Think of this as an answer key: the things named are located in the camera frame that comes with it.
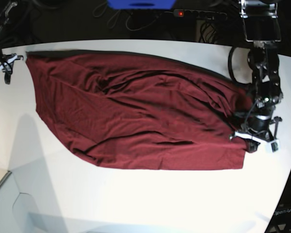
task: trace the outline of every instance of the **dark red cloth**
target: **dark red cloth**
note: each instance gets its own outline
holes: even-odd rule
[[[113,168],[242,168],[230,118],[250,107],[218,74],[136,54],[29,55],[36,111],[76,156]]]

